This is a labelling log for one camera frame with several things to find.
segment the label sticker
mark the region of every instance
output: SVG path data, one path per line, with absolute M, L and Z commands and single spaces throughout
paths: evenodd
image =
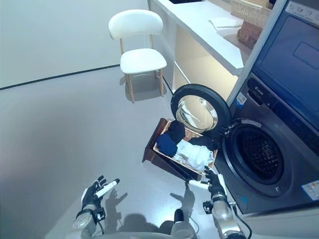
M 246 100 L 247 98 L 244 96 L 244 94 L 239 92 L 239 94 L 236 97 L 236 105 L 241 107 L 245 104 Z
M 319 200 L 319 180 L 305 184 L 302 188 L 313 201 Z

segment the white cloth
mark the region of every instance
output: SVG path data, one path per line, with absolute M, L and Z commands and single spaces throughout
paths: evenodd
M 184 139 L 177 144 L 177 153 L 173 158 L 201 172 L 214 161 L 213 152 L 206 146 L 192 145 Z
M 214 17 L 209 20 L 213 24 L 216 30 L 226 27 L 240 27 L 243 25 L 243 20 L 239 18 L 229 17 Z

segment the white chair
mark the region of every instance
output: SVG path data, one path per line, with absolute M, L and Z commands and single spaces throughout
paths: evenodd
M 112 39 L 119 39 L 121 43 L 121 70 L 125 74 L 125 81 L 129 84 L 130 95 L 134 103 L 131 74 L 159 70 L 160 94 L 164 95 L 163 68 L 167 65 L 164 57 L 153 49 L 152 34 L 160 34 L 163 22 L 156 13 L 148 10 L 127 10 L 113 16 L 109 21 L 109 32 Z M 148 34 L 151 48 L 137 49 L 124 52 L 123 37 Z

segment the gray floor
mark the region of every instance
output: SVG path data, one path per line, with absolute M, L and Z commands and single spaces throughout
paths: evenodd
M 159 97 L 150 81 L 132 104 L 122 77 L 111 68 L 0 91 L 1 238 L 64 238 L 101 174 L 121 180 L 105 197 L 109 232 L 157 231 L 183 206 L 201 238 L 218 238 L 201 208 L 208 192 L 185 192 L 182 180 L 141 163 L 159 119 L 171 118 L 169 91 Z

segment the chair seat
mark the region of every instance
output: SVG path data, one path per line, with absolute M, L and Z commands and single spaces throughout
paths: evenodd
M 160 70 L 167 65 L 165 58 L 158 51 L 150 48 L 125 52 L 120 64 L 125 74 Z

